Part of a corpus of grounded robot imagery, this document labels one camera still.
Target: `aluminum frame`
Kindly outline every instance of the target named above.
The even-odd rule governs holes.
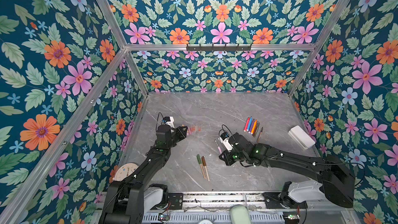
[[[101,94],[102,90],[109,82],[109,79],[112,77],[113,72],[125,56],[126,51],[120,50],[113,58],[112,62],[109,63],[97,83],[92,87],[90,92],[88,92],[83,102],[77,107],[76,111],[62,128],[57,138],[55,138],[49,146],[43,157],[41,157],[32,172],[29,173],[29,176],[23,182],[23,185],[20,187],[15,197],[3,210],[0,215],[0,223],[15,224],[22,216],[22,213],[25,211],[32,198],[36,195],[36,192],[41,187],[47,175],[50,173],[51,168],[57,163],[58,158],[65,150],[69,140],[73,137],[77,128],[84,121],[93,102]]]
[[[308,69],[311,67],[312,62],[320,52],[323,44],[327,41],[331,31],[333,30],[334,26],[336,25],[337,21],[340,19],[341,15],[343,14],[343,11],[346,9],[348,3],[351,0],[338,0],[336,4],[336,8],[334,11],[331,13],[329,20],[327,21],[326,25],[323,27],[321,33],[319,34],[318,38],[316,39],[315,42],[315,50],[312,51],[304,64],[302,65],[300,71],[298,72],[295,82],[291,86],[291,88],[288,91],[288,94],[290,97],[293,96],[293,94],[296,92],[297,87],[301,83],[301,81],[304,79]]]

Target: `gray marble table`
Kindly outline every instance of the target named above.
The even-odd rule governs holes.
[[[156,139],[159,111],[163,116],[173,116],[176,126],[201,126],[200,132],[192,133],[172,148],[170,159],[151,181],[168,185],[169,191],[272,191],[281,190],[286,181],[308,180],[283,169],[243,168],[239,163],[226,166],[218,159],[214,139],[222,124],[231,132],[239,132],[252,143],[256,142],[257,136],[243,132],[249,116],[258,119],[260,127],[264,127],[261,143],[286,152],[317,156],[312,148],[303,151],[288,135],[292,127],[303,127],[303,123],[285,93],[168,93],[149,95],[137,138],[126,151],[128,162],[141,164],[145,160],[146,152]],[[202,176],[197,154],[206,158],[210,182]]]

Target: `colored marker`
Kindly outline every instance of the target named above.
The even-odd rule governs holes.
[[[248,117],[248,120],[246,120],[246,125],[245,125],[245,128],[243,128],[243,132],[246,132],[246,129],[248,128],[249,120],[250,120],[250,117]]]
[[[250,120],[249,120],[249,123],[248,123],[248,126],[246,127],[246,132],[248,132],[249,131],[249,128],[250,128],[250,125],[251,125],[251,122],[253,121],[253,118],[252,117],[250,117]]]

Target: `marker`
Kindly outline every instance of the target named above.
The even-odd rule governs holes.
[[[249,120],[250,120],[250,117],[248,117],[248,120],[246,120],[246,125],[245,125],[245,128],[243,128],[243,132],[246,132],[246,129],[248,128]]]
[[[250,120],[249,120],[249,123],[248,123],[248,126],[246,127],[246,132],[248,132],[249,131],[249,128],[250,128],[250,125],[251,125],[251,122],[253,121],[253,118],[252,117],[250,117]]]
[[[198,159],[198,163],[199,163],[200,168],[201,168],[201,170],[202,170],[203,178],[206,179],[205,170],[203,169],[203,164],[202,164],[202,161],[200,160],[199,154],[196,155],[196,158]]]
[[[203,167],[205,167],[207,180],[210,181],[209,172],[207,171],[207,166],[206,166],[205,157],[202,157],[202,163],[203,163]]]

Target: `floral wallpaper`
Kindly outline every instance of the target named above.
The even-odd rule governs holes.
[[[351,0],[294,94],[319,153],[354,171],[366,224],[398,221],[397,4]]]
[[[0,0],[0,8],[3,211],[119,48],[95,0]],[[141,97],[123,61],[20,223],[89,223]]]
[[[132,44],[311,43],[337,0],[109,0]],[[340,25],[333,33],[340,34]]]

